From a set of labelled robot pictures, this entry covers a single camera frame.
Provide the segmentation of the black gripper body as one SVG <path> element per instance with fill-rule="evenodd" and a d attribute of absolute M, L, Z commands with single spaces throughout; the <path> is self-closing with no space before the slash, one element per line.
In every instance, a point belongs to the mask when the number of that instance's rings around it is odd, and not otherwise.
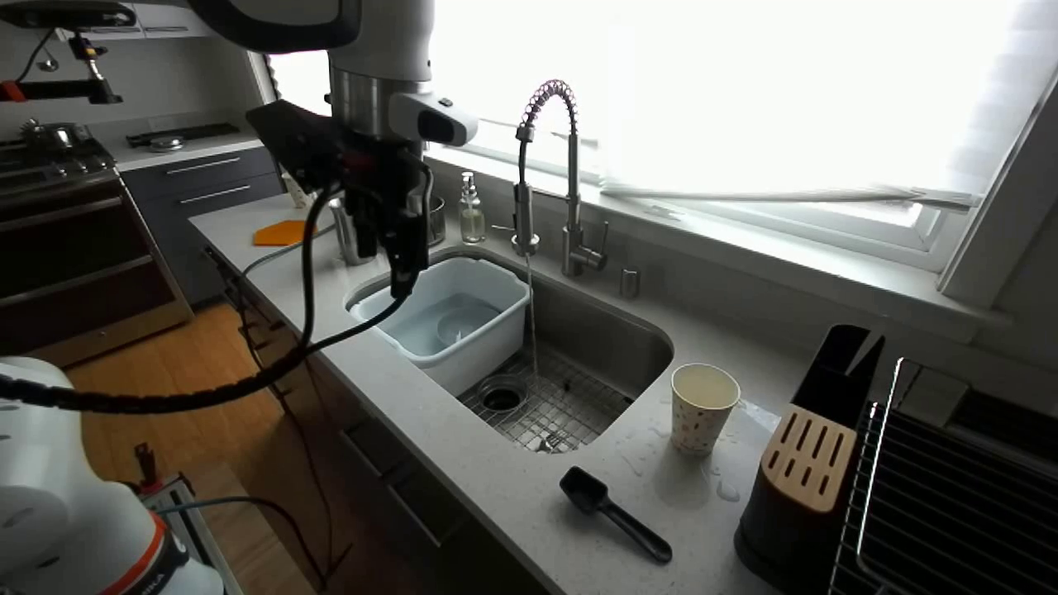
<path fill-rule="evenodd" d="M 336 172 L 361 255 L 425 255 L 425 172 L 407 144 L 343 149 L 336 155 Z"/>

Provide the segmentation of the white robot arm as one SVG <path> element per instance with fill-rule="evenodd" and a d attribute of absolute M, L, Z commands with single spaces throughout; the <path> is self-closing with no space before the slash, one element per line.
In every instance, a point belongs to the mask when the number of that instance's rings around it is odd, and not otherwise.
<path fill-rule="evenodd" d="M 274 100 L 248 112 L 268 151 L 317 192 L 341 199 L 357 249 L 390 262 L 403 300 L 425 269 L 422 149 L 462 144 L 477 123 L 429 94 L 433 0 L 186 0 L 217 35 L 254 54 L 319 48 L 329 66 L 324 116 Z M 89 392 L 38 358 L 0 374 L 0 592 L 4 595 L 227 595 L 223 578 L 173 534 L 160 512 L 93 474 L 89 414 L 186 414 L 231 402 L 291 374 L 314 335 L 270 367 L 194 392 Z"/>

